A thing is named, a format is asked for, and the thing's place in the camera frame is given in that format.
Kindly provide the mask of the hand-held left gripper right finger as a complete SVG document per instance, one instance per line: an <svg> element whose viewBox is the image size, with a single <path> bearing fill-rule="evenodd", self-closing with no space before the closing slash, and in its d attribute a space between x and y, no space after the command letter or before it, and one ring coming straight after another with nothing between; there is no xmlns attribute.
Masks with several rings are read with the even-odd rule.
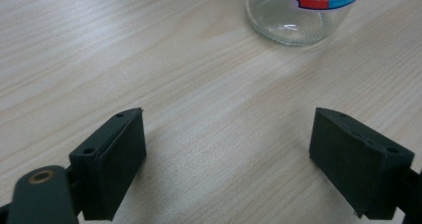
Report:
<svg viewBox="0 0 422 224"><path fill-rule="evenodd" d="M357 216L390 220L401 209L415 218L411 150L345 113L318 108L310 158Z"/></svg>

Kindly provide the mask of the clear glass bottle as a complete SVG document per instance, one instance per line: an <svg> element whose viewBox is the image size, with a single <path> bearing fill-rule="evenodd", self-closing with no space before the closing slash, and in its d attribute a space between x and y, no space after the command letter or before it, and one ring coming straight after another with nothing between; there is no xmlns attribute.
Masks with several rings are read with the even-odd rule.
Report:
<svg viewBox="0 0 422 224"><path fill-rule="evenodd" d="M311 46L333 34L357 0L246 0L252 27L290 46Z"/></svg>

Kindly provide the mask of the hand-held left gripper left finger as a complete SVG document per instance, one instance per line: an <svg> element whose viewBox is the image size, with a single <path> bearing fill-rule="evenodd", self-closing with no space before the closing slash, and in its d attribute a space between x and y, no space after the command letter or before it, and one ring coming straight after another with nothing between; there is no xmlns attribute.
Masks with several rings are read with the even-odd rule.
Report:
<svg viewBox="0 0 422 224"><path fill-rule="evenodd" d="M113 115L69 158L76 209L87 220L111 220L146 158L142 109Z"/></svg>

